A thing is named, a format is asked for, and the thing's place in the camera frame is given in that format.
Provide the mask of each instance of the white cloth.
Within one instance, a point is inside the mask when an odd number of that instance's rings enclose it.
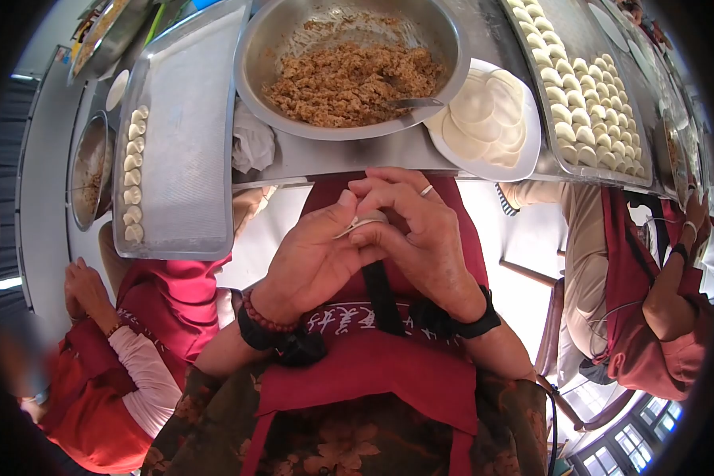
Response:
[[[122,326],[111,335],[109,344],[138,387],[122,397],[124,406],[135,423],[156,438],[174,413],[182,395],[180,387],[149,338]]]
[[[238,138],[233,144],[233,168],[245,174],[252,168],[264,170],[273,163],[273,130],[257,119],[240,99],[235,102],[233,136]]]

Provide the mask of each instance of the white plate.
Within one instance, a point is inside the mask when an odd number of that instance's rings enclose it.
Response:
[[[491,72],[496,69],[502,69],[490,62],[481,59],[471,58],[470,68],[484,72]],[[469,174],[486,180],[497,182],[515,182],[523,180],[533,174],[534,168],[537,166],[537,157],[540,154],[540,143],[542,141],[542,126],[540,124],[540,114],[537,111],[537,104],[534,102],[532,90],[527,87],[520,79],[521,87],[524,90],[524,109],[523,120],[526,124],[526,139],[521,153],[518,155],[518,160],[513,167],[503,167],[501,165],[493,165],[485,160],[468,161],[457,156],[447,146],[445,139],[441,135],[428,131],[436,150],[439,151],[447,160],[465,170]]]
[[[597,6],[592,4],[589,4],[589,6],[590,11],[595,15],[595,18],[598,18],[598,23],[600,23],[601,28],[603,28],[603,31],[608,35],[611,41],[616,43],[616,46],[623,52],[629,52],[630,47],[624,39],[624,35],[621,34],[611,17]]]

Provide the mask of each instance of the wall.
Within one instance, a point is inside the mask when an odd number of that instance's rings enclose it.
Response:
[[[13,71],[19,75],[42,77],[56,45],[71,46],[79,20],[90,0],[57,0],[29,41]]]

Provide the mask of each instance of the perforated metal tray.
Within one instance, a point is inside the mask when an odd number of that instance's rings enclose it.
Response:
[[[216,261],[233,246],[232,65],[249,0],[224,0],[162,33],[132,68],[114,161],[120,256]],[[132,111],[150,109],[140,167],[142,243],[124,240],[124,159]]]

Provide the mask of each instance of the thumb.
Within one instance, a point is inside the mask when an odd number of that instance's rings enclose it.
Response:
[[[368,223],[349,234],[349,240],[358,247],[374,244],[388,253],[394,261],[408,262],[413,259],[415,247],[398,229],[387,223]]]

